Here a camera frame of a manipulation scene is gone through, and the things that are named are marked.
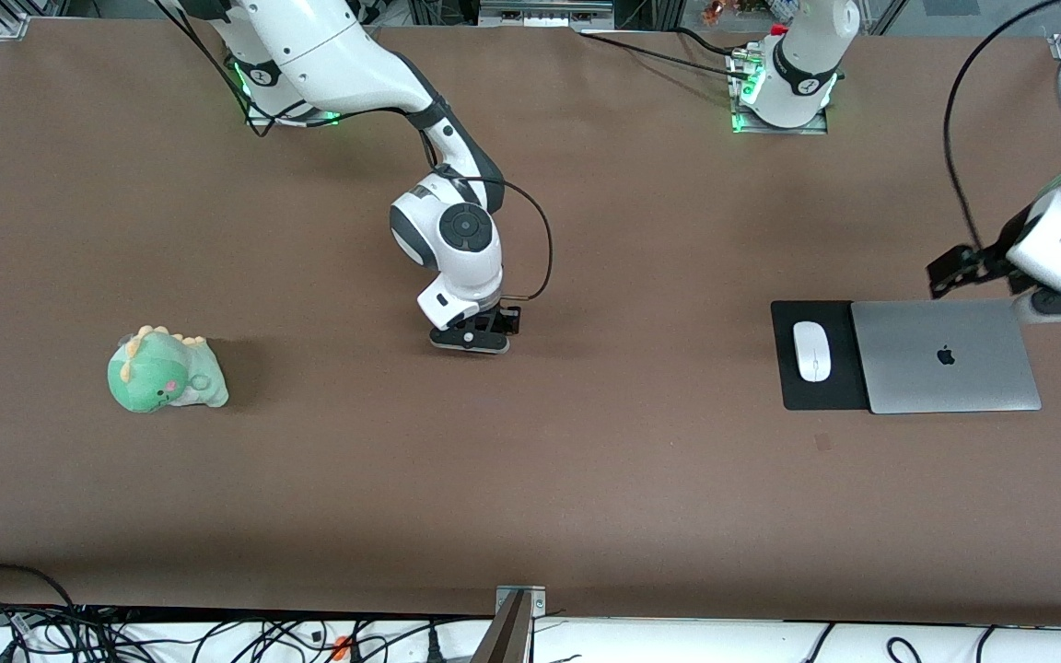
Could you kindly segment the white computer mouse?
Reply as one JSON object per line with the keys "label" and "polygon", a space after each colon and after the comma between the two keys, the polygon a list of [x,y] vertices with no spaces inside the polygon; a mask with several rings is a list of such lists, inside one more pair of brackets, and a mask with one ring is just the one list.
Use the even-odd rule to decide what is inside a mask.
{"label": "white computer mouse", "polygon": [[793,354],[801,380],[821,383],[831,376],[833,361],[825,328],[816,320],[793,324]]}

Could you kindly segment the black mouse pad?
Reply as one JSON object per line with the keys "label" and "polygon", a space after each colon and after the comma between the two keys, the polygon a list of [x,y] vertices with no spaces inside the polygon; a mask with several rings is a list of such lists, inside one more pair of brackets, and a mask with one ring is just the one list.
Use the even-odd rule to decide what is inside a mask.
{"label": "black mouse pad", "polygon": [[[867,411],[870,399],[860,365],[852,303],[846,299],[778,299],[770,306],[775,352],[787,411]],[[801,380],[793,354],[793,324],[816,320],[828,332],[833,369],[828,380]]]}

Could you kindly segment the silver laptop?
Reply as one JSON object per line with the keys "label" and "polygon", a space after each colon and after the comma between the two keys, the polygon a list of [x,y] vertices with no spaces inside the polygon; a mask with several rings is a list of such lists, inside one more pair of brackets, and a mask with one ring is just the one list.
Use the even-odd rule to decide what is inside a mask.
{"label": "silver laptop", "polygon": [[1040,411],[1013,299],[851,306],[869,411]]}

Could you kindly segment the grey network device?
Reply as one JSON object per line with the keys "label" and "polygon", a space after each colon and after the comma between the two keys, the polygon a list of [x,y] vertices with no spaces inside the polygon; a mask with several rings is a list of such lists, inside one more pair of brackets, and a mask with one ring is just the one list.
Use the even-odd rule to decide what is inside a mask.
{"label": "grey network device", "polygon": [[615,29],[613,0],[479,0],[479,27]]}

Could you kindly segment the green dinosaur plush toy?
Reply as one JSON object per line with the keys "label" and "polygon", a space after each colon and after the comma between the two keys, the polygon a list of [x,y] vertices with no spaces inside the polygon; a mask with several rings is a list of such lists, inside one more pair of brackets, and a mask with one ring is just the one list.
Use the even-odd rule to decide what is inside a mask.
{"label": "green dinosaur plush toy", "polygon": [[172,334],[164,326],[143,326],[122,339],[107,365],[107,386],[125,411],[227,404],[218,356],[203,336]]}

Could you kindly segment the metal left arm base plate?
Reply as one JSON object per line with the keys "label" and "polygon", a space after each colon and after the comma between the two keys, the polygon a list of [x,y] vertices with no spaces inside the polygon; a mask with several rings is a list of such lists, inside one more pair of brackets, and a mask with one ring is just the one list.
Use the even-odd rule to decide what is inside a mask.
{"label": "metal left arm base plate", "polygon": [[788,134],[788,135],[823,135],[828,134],[828,114],[825,110],[814,114],[807,124],[797,127],[778,127],[764,122],[750,108],[732,108],[732,130],[736,134]]}

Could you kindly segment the metal table edge bracket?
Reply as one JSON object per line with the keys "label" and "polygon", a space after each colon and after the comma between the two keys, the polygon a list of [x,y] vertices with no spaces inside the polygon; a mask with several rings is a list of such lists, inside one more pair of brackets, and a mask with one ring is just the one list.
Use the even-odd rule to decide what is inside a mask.
{"label": "metal table edge bracket", "polygon": [[504,609],[507,599],[514,599],[519,593],[523,593],[525,603],[530,605],[530,618],[546,617],[546,587],[542,587],[542,585],[498,585],[495,588],[495,614]]}

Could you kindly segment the dark metal post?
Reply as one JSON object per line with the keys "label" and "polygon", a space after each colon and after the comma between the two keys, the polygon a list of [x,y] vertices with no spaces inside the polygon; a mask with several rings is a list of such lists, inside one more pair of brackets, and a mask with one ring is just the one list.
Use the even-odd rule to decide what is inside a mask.
{"label": "dark metal post", "polygon": [[529,587],[501,587],[495,617],[469,663],[526,663],[536,603]]}

